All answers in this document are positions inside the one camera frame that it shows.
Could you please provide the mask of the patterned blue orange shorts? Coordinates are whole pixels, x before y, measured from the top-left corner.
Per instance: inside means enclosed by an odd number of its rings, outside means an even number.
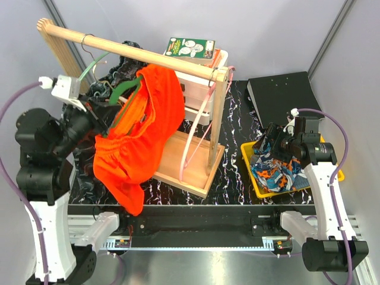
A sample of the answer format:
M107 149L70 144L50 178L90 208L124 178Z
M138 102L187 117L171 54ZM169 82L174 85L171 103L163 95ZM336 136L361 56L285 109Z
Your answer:
M290 162L274 159L270 153L256 154L254 172L259 183L269 191L290 190L295 184L308 183L300 161L293 157Z

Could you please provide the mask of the dark green hanger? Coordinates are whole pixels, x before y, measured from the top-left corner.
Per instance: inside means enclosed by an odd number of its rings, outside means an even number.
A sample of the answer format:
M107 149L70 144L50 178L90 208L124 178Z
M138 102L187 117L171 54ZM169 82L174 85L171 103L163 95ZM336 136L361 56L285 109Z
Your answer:
M87 95L103 122L98 134L108 135L116 114L138 88L137 72L146 66L141 61L121 57L107 75L91 84Z

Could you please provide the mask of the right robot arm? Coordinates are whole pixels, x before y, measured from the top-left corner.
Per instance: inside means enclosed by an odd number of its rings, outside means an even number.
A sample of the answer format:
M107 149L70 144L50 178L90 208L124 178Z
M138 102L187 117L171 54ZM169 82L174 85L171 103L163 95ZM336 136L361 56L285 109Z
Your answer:
M301 168L312 191L317 226L311 226L301 213L284 211L270 220L275 235L288 232L302 247L308 271L352 272L369 253L368 244L358 240L344 207L337 177L337 157L332 144L323 142L319 119L298 116L293 126L270 123L262 146L281 162L292 158Z

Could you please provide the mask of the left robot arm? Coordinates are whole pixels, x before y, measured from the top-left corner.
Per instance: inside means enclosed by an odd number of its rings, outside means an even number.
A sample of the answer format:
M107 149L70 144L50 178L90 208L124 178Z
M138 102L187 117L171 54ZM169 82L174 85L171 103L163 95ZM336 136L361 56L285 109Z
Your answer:
M91 131L104 125L90 106L70 111L67 120L59 121L44 109L30 109L16 123L15 140L20 145L16 182L28 202L37 253L36 272L27 284L84 284L93 275L97 253L108 237L128 229L125 217L106 211L75 242L70 241L72 164L67 157Z

